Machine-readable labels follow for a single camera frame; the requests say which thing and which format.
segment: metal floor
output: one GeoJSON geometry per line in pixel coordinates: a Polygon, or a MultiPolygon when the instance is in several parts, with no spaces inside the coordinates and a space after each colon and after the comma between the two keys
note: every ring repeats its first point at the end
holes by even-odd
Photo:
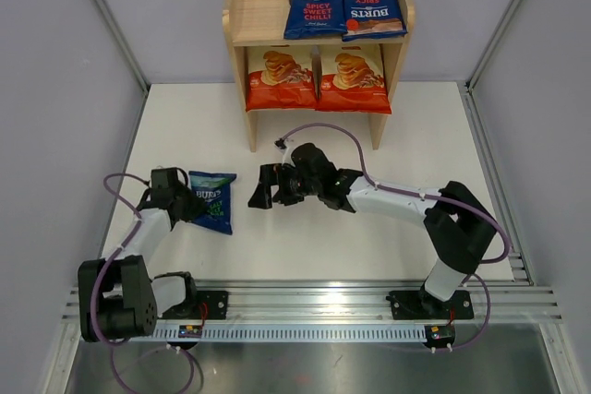
{"type": "MultiPolygon", "coordinates": [[[[476,326],[458,327],[458,342],[476,326]]],[[[123,378],[142,394],[177,392],[188,377],[188,365],[172,352],[129,343],[115,352],[123,378]]],[[[360,393],[558,393],[537,327],[491,326],[467,350],[431,355],[418,344],[373,343],[201,343],[192,351],[200,363],[189,393],[201,392],[360,394],[360,393]]],[[[109,351],[82,342],[67,393],[118,393],[109,368],[109,351]]]]}

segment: white wall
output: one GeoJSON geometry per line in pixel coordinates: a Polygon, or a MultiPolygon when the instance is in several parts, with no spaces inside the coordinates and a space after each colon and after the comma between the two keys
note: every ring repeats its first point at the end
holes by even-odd
{"type": "Polygon", "coordinates": [[[31,394],[142,99],[91,0],[0,0],[0,380],[31,394]]]}
{"type": "MultiPolygon", "coordinates": [[[[465,80],[510,0],[415,0],[405,79],[465,80]]],[[[223,0],[107,0],[151,83],[230,80],[223,0]]]]}
{"type": "Polygon", "coordinates": [[[476,86],[537,280],[591,387],[591,0],[525,0],[476,86]]]}

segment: blue chip bag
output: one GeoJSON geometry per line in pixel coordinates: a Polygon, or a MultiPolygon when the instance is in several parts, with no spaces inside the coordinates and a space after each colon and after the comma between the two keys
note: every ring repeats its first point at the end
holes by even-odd
{"type": "Polygon", "coordinates": [[[191,189],[207,202],[207,213],[193,220],[196,225],[232,235],[230,223],[230,184],[236,174],[189,171],[191,189]]]}
{"type": "Polygon", "coordinates": [[[344,42],[406,34],[398,0],[344,0],[344,16],[344,42]]]}
{"type": "Polygon", "coordinates": [[[289,0],[291,5],[285,33],[286,39],[302,39],[326,34],[343,34],[343,0],[289,0]]]}

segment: red chip bag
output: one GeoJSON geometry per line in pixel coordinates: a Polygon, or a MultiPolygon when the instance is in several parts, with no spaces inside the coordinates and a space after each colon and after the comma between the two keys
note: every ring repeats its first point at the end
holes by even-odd
{"type": "Polygon", "coordinates": [[[392,113],[377,44],[323,45],[320,47],[320,59],[319,111],[392,113]]]}
{"type": "Polygon", "coordinates": [[[309,46],[248,48],[247,111],[316,108],[309,46]]]}

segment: red sticker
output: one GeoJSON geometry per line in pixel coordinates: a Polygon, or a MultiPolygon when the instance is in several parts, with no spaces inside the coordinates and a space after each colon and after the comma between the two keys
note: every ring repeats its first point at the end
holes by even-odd
{"type": "Polygon", "coordinates": [[[357,22],[354,18],[350,18],[347,20],[346,26],[348,30],[355,31],[359,28],[359,22],[357,22]]]}

